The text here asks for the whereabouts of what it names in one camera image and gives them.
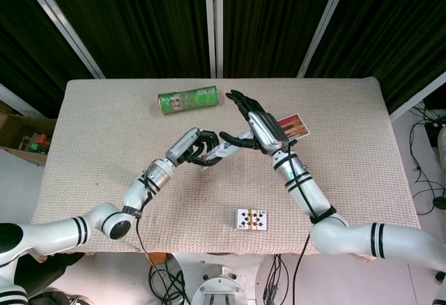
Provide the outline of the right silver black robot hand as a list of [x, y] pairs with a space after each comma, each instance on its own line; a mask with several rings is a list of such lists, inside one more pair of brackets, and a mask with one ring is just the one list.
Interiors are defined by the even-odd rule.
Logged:
[[226, 96], [238, 107], [247, 121], [252, 138], [237, 138], [227, 132], [220, 132], [224, 141], [239, 148], [260, 150], [264, 155], [273, 155], [278, 150], [288, 148], [289, 138], [279, 126], [277, 120], [260, 103], [237, 90], [231, 90]]

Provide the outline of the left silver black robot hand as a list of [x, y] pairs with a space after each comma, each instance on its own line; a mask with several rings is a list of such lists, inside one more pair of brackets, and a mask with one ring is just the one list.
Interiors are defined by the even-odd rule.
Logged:
[[213, 148], [218, 147], [219, 144], [220, 142], [215, 132], [193, 127], [166, 151], [165, 157], [175, 166], [184, 162], [198, 166], [214, 166], [222, 158], [204, 159], [202, 153], [204, 149], [206, 149], [207, 153], [210, 152]]

